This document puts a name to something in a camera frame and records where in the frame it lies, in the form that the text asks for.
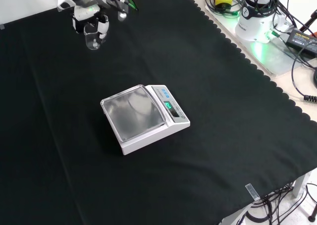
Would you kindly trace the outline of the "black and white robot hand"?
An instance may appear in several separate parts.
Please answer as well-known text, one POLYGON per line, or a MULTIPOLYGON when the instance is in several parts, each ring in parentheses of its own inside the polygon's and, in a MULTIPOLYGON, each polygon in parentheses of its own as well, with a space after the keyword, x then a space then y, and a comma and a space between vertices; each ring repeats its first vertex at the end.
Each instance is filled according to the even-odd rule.
POLYGON ((73 28, 79 33, 97 33, 99 39, 104 39, 109 29, 108 16, 97 5, 90 7, 75 6, 72 16, 73 28))

